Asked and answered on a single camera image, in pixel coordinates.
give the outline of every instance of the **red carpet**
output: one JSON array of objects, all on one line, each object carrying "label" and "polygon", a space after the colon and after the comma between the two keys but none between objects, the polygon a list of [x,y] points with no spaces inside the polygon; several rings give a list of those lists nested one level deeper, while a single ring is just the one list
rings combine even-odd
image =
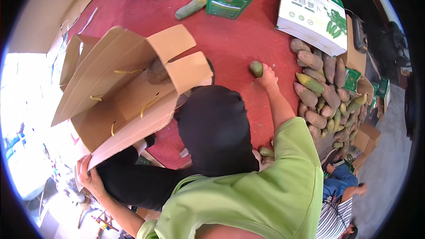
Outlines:
[{"label": "red carpet", "polygon": [[[249,63],[258,60],[275,65],[279,87],[294,111],[298,97],[293,90],[295,54],[290,50],[292,37],[274,29],[280,0],[254,0],[237,21],[205,13],[205,9],[178,21],[174,13],[191,0],[93,0],[69,31],[71,36],[86,24],[93,10],[99,8],[82,34],[102,37],[111,27],[122,26],[142,36],[150,36],[177,24],[184,24],[197,46],[188,53],[204,52],[215,68],[215,83],[241,93],[248,110],[252,145],[268,144],[273,136],[270,108],[265,92],[254,83]],[[157,132],[157,144],[148,151],[168,168],[178,168],[189,161],[180,158],[184,145],[176,121]]]}]

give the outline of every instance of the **striped shirt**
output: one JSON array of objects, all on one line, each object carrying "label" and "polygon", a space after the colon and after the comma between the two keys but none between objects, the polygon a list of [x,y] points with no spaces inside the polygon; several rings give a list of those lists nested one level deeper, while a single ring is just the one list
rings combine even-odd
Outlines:
[{"label": "striped shirt", "polygon": [[322,203],[316,239],[338,239],[350,225],[353,198],[338,204],[339,199],[328,197]]}]

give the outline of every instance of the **black trousers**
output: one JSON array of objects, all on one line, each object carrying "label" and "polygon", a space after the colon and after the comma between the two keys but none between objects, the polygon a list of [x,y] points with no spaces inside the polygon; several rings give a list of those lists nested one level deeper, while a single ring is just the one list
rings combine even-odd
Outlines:
[{"label": "black trousers", "polygon": [[187,176],[258,171],[247,111],[239,93],[217,85],[197,87],[174,116],[192,166],[172,170],[136,165],[138,154],[130,146],[97,166],[106,191],[116,200],[161,210],[177,183]]}]

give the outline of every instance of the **gray floor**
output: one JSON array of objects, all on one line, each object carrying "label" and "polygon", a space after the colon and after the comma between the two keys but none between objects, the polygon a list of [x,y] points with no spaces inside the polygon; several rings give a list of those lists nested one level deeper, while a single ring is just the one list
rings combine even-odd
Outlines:
[{"label": "gray floor", "polygon": [[367,195],[353,198],[352,219],[359,228],[357,238],[372,238],[391,210],[406,176],[411,141],[404,121],[405,91],[390,86],[391,98],[384,120],[376,128],[382,135],[358,174],[367,183]]}]

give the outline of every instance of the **blue jeans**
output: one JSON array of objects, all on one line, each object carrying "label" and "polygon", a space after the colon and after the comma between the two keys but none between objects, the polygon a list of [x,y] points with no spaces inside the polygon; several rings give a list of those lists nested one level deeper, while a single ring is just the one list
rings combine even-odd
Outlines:
[{"label": "blue jeans", "polygon": [[349,186],[357,186],[358,179],[345,165],[341,165],[333,171],[329,178],[323,180],[323,200],[328,197],[340,197]]}]

